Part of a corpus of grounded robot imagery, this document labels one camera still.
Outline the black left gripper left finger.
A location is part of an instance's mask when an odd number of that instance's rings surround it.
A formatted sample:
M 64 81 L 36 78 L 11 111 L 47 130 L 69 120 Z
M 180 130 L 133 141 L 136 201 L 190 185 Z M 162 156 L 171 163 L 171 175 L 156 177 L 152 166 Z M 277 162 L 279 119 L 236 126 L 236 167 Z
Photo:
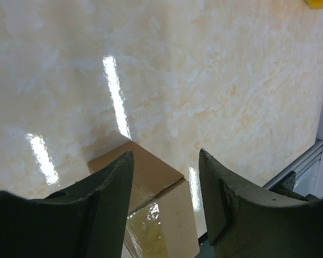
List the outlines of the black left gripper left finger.
M 120 257 L 133 174 L 128 151 L 44 199 L 0 191 L 0 257 Z

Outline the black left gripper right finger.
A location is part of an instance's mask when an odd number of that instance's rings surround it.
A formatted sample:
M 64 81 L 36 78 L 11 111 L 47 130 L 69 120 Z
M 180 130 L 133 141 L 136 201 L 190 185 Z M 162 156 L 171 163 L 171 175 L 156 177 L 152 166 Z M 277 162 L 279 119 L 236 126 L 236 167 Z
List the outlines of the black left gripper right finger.
M 323 199 L 261 188 L 202 149 L 199 177 L 216 257 L 323 257 Z

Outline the brown cardboard express box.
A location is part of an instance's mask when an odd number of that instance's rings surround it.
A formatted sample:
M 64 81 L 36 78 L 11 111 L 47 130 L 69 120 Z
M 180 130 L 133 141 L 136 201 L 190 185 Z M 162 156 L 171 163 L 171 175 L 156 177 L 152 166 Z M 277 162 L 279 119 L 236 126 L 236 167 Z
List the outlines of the brown cardboard express box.
M 88 162 L 90 173 L 126 151 L 134 179 L 124 244 L 130 257 L 196 257 L 199 243 L 189 183 L 183 174 L 130 141 Z

